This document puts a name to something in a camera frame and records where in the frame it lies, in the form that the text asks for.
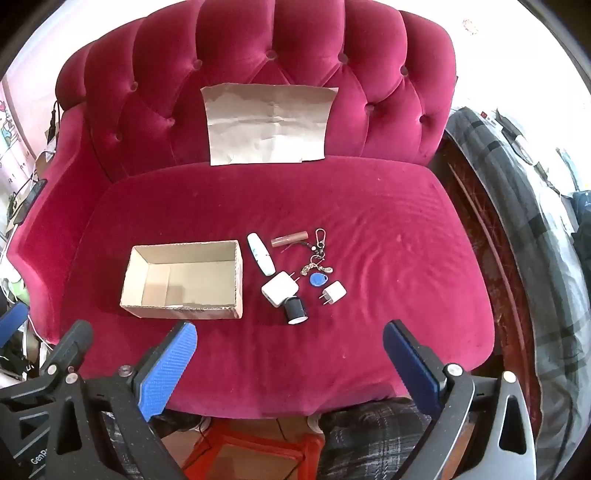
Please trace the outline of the cardboard box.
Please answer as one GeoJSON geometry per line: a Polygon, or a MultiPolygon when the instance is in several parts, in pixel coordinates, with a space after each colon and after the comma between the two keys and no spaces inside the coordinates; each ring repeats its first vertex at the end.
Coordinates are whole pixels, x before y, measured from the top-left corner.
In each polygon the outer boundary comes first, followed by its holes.
{"type": "Polygon", "coordinates": [[[242,318],[242,251],[235,240],[137,245],[119,305],[138,318],[242,318]]]}

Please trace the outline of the small white plug adapter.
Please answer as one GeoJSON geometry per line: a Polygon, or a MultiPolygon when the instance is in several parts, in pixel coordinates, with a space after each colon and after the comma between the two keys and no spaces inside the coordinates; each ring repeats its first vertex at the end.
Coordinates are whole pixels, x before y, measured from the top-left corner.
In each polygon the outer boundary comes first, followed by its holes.
{"type": "Polygon", "coordinates": [[[346,296],[346,288],[341,282],[335,281],[322,290],[321,296],[318,299],[322,300],[324,305],[332,305],[337,303],[340,299],[346,296]]]}

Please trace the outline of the black tape roll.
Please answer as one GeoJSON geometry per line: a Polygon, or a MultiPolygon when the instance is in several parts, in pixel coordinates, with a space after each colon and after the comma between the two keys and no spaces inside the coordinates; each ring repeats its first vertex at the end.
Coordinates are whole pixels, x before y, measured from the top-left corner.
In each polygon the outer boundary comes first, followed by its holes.
{"type": "Polygon", "coordinates": [[[305,309],[304,301],[297,296],[287,298],[283,302],[283,312],[289,325],[301,324],[308,320],[308,312],[305,309]]]}

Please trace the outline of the large white charger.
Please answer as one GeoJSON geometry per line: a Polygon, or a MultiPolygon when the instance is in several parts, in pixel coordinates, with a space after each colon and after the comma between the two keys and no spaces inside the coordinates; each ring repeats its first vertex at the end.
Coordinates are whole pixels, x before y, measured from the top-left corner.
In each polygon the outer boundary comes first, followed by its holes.
{"type": "Polygon", "coordinates": [[[287,274],[286,271],[281,271],[264,283],[260,291],[274,308],[280,308],[288,298],[297,295],[298,284],[292,275],[287,274]]]}

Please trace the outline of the metal keychain with charms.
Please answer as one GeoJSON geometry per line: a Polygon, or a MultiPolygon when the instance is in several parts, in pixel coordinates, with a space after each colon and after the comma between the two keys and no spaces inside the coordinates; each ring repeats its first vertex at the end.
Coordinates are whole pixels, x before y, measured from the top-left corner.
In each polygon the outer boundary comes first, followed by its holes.
{"type": "Polygon", "coordinates": [[[311,257],[308,259],[308,263],[301,267],[301,275],[308,276],[308,274],[315,272],[322,272],[329,275],[334,272],[334,268],[324,265],[325,256],[327,255],[327,232],[324,228],[319,227],[315,229],[314,242],[310,241],[310,235],[308,235],[307,241],[283,246],[280,253],[284,253],[291,247],[297,245],[304,246],[311,252],[311,257]]]}

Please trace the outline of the brown lipstick tube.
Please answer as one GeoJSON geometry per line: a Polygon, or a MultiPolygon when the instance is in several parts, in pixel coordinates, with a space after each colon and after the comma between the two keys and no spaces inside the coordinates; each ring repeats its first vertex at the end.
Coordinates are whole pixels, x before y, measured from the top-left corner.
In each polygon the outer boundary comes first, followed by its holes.
{"type": "Polygon", "coordinates": [[[287,235],[283,235],[280,237],[276,237],[270,240],[270,245],[273,248],[279,248],[287,245],[291,245],[294,243],[307,241],[308,240],[308,232],[307,231],[298,231],[294,233],[290,233],[287,235]]]}

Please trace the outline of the red plastic stool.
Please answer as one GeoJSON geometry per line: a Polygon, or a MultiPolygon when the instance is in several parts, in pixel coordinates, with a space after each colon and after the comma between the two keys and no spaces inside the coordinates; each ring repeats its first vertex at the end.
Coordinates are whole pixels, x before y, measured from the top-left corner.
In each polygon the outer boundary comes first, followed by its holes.
{"type": "Polygon", "coordinates": [[[184,461],[181,469],[187,479],[207,479],[223,449],[236,449],[293,463],[283,479],[315,479],[325,440],[311,433],[295,441],[273,439],[235,430],[231,420],[215,419],[184,461]]]}

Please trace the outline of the blue key fob tag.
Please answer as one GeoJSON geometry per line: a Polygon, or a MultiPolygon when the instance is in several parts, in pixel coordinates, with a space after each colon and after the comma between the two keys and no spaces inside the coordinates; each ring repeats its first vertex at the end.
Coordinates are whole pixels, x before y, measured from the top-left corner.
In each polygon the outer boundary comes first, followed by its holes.
{"type": "Polygon", "coordinates": [[[310,275],[310,284],[315,288],[320,288],[324,286],[329,281],[329,276],[322,272],[315,272],[311,273],[310,275]]]}

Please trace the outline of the white oval remote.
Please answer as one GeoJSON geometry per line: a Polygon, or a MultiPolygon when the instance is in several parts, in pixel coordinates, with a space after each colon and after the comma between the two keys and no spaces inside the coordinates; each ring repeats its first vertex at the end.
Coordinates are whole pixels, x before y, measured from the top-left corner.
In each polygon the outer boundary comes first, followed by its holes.
{"type": "Polygon", "coordinates": [[[256,264],[259,266],[260,271],[266,277],[271,277],[276,274],[276,267],[274,267],[273,259],[270,256],[269,250],[260,239],[259,235],[255,232],[249,233],[246,237],[249,249],[252,252],[252,256],[256,264]]]}

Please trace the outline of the grey plaid blanket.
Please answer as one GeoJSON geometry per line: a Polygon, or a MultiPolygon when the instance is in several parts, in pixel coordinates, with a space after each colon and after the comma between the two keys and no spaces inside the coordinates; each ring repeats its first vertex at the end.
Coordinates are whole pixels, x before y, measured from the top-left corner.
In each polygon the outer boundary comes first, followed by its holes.
{"type": "Polygon", "coordinates": [[[538,476],[556,479],[590,426],[590,296],[559,196],[500,131],[467,107],[447,133],[500,216],[525,287],[541,387],[538,476]]]}

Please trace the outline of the red velvet tufted sofa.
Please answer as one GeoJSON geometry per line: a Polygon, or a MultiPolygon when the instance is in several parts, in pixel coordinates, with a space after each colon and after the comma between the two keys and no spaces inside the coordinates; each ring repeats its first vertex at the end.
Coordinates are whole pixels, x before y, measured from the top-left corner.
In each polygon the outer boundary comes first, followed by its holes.
{"type": "Polygon", "coordinates": [[[455,83],[447,32],[374,1],[185,1],[82,47],[57,80],[46,186],[7,252],[38,332],[54,343],[88,321],[82,373],[112,374],[172,326],[119,304],[134,246],[323,228],[346,296],[325,305],[301,281],[308,320],[290,326],[244,252],[242,318],[197,323],[172,409],[259,419],[400,395],[382,341],[393,319],[479,367],[495,344],[488,293],[429,168],[455,83]],[[337,89],[325,159],[211,166],[201,91],[222,83],[337,89]]]}

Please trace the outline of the brown kraft paper sheet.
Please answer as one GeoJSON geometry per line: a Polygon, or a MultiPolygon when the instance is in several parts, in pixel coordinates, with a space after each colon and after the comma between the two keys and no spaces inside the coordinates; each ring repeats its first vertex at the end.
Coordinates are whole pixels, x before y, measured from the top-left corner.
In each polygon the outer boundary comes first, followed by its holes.
{"type": "Polygon", "coordinates": [[[201,89],[212,166],[325,158],[337,88],[225,83],[201,89]]]}

